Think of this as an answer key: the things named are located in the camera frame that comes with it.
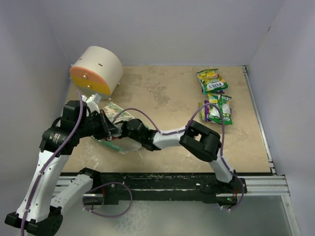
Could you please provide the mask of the green floral paper bag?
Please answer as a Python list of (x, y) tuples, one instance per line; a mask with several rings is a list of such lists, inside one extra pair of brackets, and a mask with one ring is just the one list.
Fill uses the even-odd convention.
[[(120, 106), (118, 106), (117, 104), (113, 102), (109, 102), (102, 109), (104, 110), (106, 116), (109, 118), (109, 120), (112, 123), (117, 123), (120, 121), (129, 121), (135, 118), (129, 112), (123, 112), (121, 115), (119, 115), (119, 117), (115, 121), (113, 121), (116, 115), (123, 110), (123, 108), (121, 108)], [(116, 152), (119, 152), (121, 154), (126, 154), (128, 152), (136, 151), (140, 155), (142, 162), (143, 163), (145, 162), (143, 155), (140, 153), (140, 149), (142, 149), (142, 146), (130, 138), (123, 138), (123, 139), (112, 138), (111, 141), (97, 140), (95, 138), (93, 139), (99, 144), (105, 147), (111, 148), (112, 150), (115, 150)]]

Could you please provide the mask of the green Fox's candy bag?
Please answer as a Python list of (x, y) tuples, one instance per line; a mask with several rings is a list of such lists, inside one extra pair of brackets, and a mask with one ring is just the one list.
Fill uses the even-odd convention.
[(201, 110), (199, 111), (200, 120), (202, 122), (210, 122), (208, 115), (209, 115), (209, 107), (208, 106), (202, 107)]
[(202, 91), (225, 90), (228, 88), (227, 82), (219, 74), (217, 68), (196, 72), (196, 77), (201, 85)]

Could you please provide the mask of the green spring tea candy bag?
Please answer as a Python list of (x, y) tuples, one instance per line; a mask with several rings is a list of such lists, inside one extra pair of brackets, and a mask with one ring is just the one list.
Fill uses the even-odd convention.
[[(224, 94), (208, 94), (208, 101), (209, 103), (215, 104), (222, 114), (222, 119), (225, 125), (232, 125), (232, 115), (231, 115), (231, 108), (230, 108), (230, 100), (232, 97)], [(217, 108), (212, 107), (210, 117), (212, 122), (221, 123), (221, 116), (217, 110)]]

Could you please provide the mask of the purple berry Fox's candy bag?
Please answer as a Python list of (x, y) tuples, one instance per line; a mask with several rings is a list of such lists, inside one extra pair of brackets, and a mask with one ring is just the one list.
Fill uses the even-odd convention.
[(211, 122), (212, 119), (210, 117), (210, 113), (211, 113), (211, 110), (212, 110), (212, 107), (211, 106), (205, 106), (203, 109), (202, 109), (202, 118), (203, 118), (203, 121), (204, 122)]

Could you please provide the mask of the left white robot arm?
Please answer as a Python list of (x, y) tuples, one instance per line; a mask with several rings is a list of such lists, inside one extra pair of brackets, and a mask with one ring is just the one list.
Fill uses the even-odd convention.
[(77, 199), (100, 184), (100, 172), (82, 169), (56, 197), (53, 193), (65, 164), (80, 139), (97, 140), (120, 136), (102, 109), (92, 104), (71, 100), (63, 112), (42, 135), (37, 167), (29, 189), (18, 209), (6, 216), (5, 223), (19, 228), (21, 235), (53, 236), (61, 226), (63, 214)]

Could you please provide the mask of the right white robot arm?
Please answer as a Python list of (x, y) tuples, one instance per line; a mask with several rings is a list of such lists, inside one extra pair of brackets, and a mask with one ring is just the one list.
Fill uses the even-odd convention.
[(237, 187), (238, 177), (229, 166), (223, 154), (223, 138), (216, 131), (192, 121), (187, 128), (160, 133), (149, 129), (139, 119), (130, 119), (118, 123), (121, 126), (121, 138), (131, 138), (149, 151), (182, 146), (197, 159), (209, 163), (215, 173), (216, 185), (221, 191), (233, 191)]

